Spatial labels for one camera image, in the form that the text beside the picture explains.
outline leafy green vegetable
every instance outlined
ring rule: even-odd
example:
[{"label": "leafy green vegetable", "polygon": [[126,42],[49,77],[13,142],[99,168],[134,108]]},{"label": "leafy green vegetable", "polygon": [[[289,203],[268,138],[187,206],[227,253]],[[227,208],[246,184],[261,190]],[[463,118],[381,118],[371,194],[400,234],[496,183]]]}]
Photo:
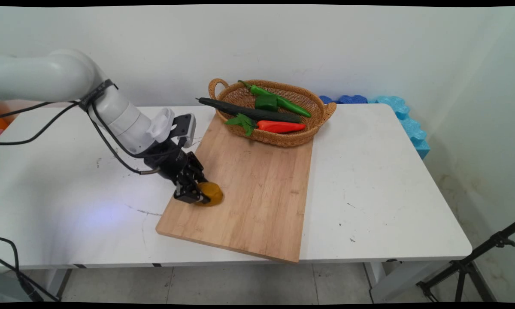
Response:
[{"label": "leafy green vegetable", "polygon": [[240,125],[246,131],[246,136],[250,136],[254,129],[256,128],[256,123],[252,119],[248,118],[248,116],[238,113],[236,117],[225,121],[227,125]]}]

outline red chili pepper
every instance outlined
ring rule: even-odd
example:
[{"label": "red chili pepper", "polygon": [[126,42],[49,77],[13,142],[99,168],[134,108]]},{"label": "red chili pepper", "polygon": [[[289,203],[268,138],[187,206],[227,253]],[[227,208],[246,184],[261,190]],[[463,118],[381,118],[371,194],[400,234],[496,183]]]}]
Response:
[{"label": "red chili pepper", "polygon": [[287,133],[305,129],[302,123],[292,123],[284,121],[258,121],[257,128],[272,133]]}]

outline white table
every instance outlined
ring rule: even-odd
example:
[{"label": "white table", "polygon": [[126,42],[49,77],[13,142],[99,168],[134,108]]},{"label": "white table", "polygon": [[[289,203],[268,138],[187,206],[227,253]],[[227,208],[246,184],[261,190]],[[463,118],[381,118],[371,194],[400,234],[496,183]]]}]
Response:
[{"label": "white table", "polygon": [[[160,107],[140,109],[153,117]],[[214,110],[172,109],[196,116],[196,144],[187,151],[196,150]],[[0,141],[31,137],[58,111],[19,115]],[[0,236],[16,243],[24,269],[272,263],[157,234],[174,188],[161,176],[124,168],[76,108],[32,143],[0,146]],[[467,237],[391,108],[338,105],[313,145],[300,262],[369,262],[371,294],[381,302],[442,261],[469,253]],[[13,262],[1,242],[0,258]],[[383,278],[380,262],[390,259],[415,262]]]}]

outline wicker basket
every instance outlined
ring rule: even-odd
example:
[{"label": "wicker basket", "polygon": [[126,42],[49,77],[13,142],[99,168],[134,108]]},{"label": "wicker basket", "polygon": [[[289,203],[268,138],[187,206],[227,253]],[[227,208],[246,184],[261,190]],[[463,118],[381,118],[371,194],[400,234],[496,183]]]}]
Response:
[{"label": "wicker basket", "polygon": [[[282,147],[292,147],[307,143],[313,138],[320,127],[330,118],[330,116],[336,110],[336,104],[334,102],[324,105],[322,100],[315,94],[304,88],[290,86],[287,84],[280,84],[278,82],[268,82],[266,80],[246,80],[248,84],[259,86],[265,90],[268,90],[279,96],[283,96],[303,108],[305,108],[311,117],[301,117],[302,122],[305,124],[305,129],[302,131],[295,131],[292,133],[271,133],[263,130],[255,129],[250,136],[245,135],[244,129],[239,125],[228,125],[229,131],[236,135],[244,136],[248,139],[255,139],[256,141],[270,143]],[[215,88],[217,84],[222,83],[225,89],[216,98]],[[238,106],[254,108],[255,96],[250,93],[250,90],[246,88],[241,82],[232,84],[229,86],[224,80],[216,78],[210,82],[208,87],[210,98],[214,100],[222,100]],[[281,113],[290,113],[284,108],[279,108]],[[234,117],[230,114],[220,112],[216,109],[216,114],[220,119],[225,122],[228,119]]]}]

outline wooden cutting board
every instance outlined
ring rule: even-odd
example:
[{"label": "wooden cutting board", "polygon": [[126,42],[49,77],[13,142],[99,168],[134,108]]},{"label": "wooden cutting board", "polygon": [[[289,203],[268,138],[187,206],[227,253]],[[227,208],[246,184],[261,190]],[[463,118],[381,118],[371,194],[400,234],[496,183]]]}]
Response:
[{"label": "wooden cutting board", "polygon": [[297,263],[313,141],[278,147],[234,135],[214,116],[195,154],[224,201],[204,207],[170,199],[161,235]]}]

